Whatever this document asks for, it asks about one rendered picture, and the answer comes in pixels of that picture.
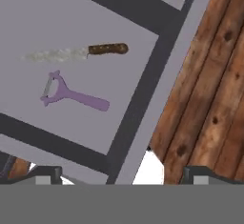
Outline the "brown handled knife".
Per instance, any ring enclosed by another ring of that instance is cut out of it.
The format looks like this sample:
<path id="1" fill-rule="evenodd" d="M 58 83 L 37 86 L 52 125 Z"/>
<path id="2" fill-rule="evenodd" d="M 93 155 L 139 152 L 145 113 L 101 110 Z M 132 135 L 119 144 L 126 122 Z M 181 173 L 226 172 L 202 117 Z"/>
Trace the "brown handled knife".
<path id="1" fill-rule="evenodd" d="M 110 43 L 74 49 L 36 51 L 24 55 L 23 58 L 31 62 L 63 63 L 69 60 L 87 59 L 90 55 L 103 55 L 106 53 L 125 54 L 128 51 L 129 46 L 126 43 Z"/>

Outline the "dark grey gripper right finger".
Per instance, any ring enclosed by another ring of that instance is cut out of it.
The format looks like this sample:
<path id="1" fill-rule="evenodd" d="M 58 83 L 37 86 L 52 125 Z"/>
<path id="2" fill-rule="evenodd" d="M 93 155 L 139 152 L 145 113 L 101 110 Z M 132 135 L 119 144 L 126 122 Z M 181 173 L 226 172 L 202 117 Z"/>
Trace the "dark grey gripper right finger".
<path id="1" fill-rule="evenodd" d="M 244 185 L 243 181 L 232 180 L 213 172 L 206 166 L 187 166 L 183 170 L 181 184 L 185 185 L 217 185 L 233 184 Z"/>

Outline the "purple peeler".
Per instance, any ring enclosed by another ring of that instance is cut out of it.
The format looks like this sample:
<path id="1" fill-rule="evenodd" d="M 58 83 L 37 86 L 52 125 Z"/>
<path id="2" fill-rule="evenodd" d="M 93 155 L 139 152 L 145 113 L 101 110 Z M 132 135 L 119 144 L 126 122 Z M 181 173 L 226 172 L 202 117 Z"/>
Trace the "purple peeler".
<path id="1" fill-rule="evenodd" d="M 57 90 L 54 96 L 49 96 L 51 83 L 54 80 L 58 82 Z M 60 71 L 51 72 L 40 100 L 44 103 L 44 106 L 47 107 L 50 103 L 55 103 L 62 99 L 71 99 L 101 112 L 106 112 L 110 106 L 108 100 L 70 90 L 64 78 L 60 75 Z"/>

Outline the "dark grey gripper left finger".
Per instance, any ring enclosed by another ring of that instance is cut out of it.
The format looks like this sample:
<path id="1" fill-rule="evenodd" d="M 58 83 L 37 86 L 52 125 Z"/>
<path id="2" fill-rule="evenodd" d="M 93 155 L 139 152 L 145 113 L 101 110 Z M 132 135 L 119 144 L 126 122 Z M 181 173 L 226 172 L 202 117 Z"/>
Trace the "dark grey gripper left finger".
<path id="1" fill-rule="evenodd" d="M 26 175 L 8 179 L 7 184 L 24 183 L 33 180 L 35 184 L 61 185 L 62 168 L 59 166 L 35 166 Z"/>

